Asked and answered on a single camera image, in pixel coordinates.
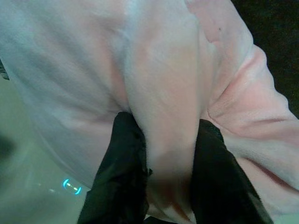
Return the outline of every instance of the blue led light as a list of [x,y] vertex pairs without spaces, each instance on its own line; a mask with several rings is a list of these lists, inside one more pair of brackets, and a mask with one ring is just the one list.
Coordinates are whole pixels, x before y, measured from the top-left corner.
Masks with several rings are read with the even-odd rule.
[[65,179],[64,180],[64,182],[62,184],[63,188],[65,190],[67,190],[68,192],[70,192],[71,194],[73,194],[73,195],[78,195],[81,192],[82,188],[81,187],[79,187],[79,188],[74,187],[73,185],[71,185],[69,183],[69,180],[70,179]]

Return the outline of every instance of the pink fabric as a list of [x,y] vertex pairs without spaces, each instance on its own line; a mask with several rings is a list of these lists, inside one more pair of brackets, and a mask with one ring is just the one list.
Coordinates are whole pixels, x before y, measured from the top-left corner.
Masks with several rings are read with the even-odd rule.
[[117,112],[131,112],[154,170],[149,215],[195,223],[187,187],[203,118],[273,218],[299,213],[299,122],[229,0],[1,0],[0,30],[49,155],[86,186]]

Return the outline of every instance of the black glove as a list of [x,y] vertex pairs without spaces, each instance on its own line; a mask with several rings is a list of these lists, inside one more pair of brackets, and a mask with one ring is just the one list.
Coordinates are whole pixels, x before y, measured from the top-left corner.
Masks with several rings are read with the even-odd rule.
[[273,224],[220,130],[200,120],[190,183],[198,224]]
[[142,224],[149,175],[144,135],[131,114],[120,112],[78,224]]

